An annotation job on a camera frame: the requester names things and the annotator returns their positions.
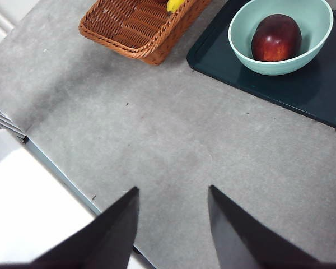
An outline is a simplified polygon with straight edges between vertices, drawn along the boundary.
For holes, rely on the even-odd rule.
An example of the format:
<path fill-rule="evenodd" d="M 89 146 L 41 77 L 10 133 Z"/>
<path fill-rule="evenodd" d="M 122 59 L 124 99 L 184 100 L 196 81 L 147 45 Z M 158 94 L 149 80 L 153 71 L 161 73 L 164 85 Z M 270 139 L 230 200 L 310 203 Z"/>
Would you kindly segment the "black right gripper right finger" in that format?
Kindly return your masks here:
<path fill-rule="evenodd" d="M 261 224 L 214 185 L 208 212 L 220 268 L 336 268 Z"/>

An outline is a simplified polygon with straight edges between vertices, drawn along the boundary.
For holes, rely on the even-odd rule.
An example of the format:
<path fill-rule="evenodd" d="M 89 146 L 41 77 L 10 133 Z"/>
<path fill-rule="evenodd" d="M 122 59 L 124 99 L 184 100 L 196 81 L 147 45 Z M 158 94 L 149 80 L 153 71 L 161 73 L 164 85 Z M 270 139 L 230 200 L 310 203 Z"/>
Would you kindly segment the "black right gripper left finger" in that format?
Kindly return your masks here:
<path fill-rule="evenodd" d="M 133 187 L 91 223 L 32 262 L 0 268 L 127 268 L 136 238 L 139 189 Z"/>

